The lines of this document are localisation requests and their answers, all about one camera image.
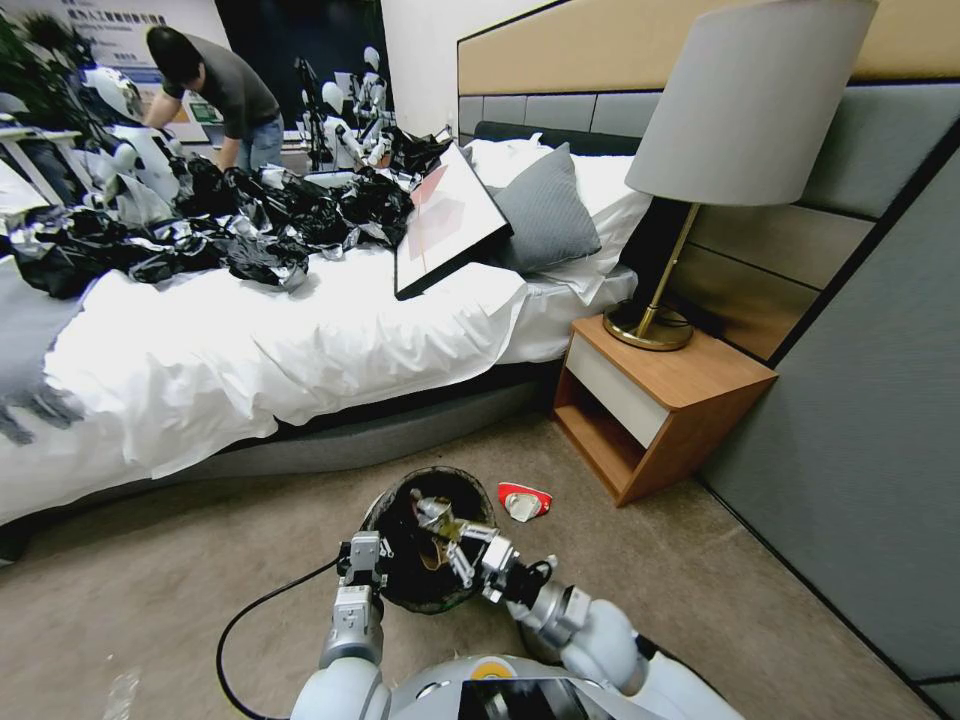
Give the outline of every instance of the white duvet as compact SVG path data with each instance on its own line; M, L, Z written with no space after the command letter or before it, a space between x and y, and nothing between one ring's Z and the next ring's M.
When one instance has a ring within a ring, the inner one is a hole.
M162 289L111 272L46 359L85 419L57 430L17 413L36 439L0 437L0 523L176 472L270 435L275 417L302 424L479 375L506 349L524 295L516 273L471 264L398 302L381 249L312 257L289 295L225 270Z

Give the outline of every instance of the lamp shade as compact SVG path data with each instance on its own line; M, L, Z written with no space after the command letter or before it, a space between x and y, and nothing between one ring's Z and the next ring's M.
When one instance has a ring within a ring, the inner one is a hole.
M876 7L779 0L697 18L627 185L712 205L799 199Z

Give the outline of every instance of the nightstand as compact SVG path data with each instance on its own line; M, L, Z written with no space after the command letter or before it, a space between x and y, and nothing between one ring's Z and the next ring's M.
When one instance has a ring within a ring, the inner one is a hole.
M553 409L617 506L689 477L777 374L700 331L673 352L573 323Z

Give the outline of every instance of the floor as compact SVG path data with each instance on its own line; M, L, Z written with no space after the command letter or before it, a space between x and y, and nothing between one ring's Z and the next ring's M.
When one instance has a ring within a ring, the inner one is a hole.
M48 529L0 570L4 717L238 717L214 673L227 620L330 558L378 493L431 464L467 470L491 497L500 480L550 491L553 509L526 525L497 506L523 556L556 553L558 577L620 605L745 717L933 717L702 488L616 510L539 415L373 468L181 485ZM323 576L237 627L227 672L258 712L289 714L334 588ZM391 685L456 654L523 654L506 613L480 599L433 618L388 605L384 631Z

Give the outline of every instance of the black hair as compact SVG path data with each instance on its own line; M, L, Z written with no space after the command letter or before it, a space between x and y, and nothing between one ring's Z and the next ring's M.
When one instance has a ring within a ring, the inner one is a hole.
M157 68L171 82L185 85L200 77L203 58L182 32L155 25L147 31L147 47Z

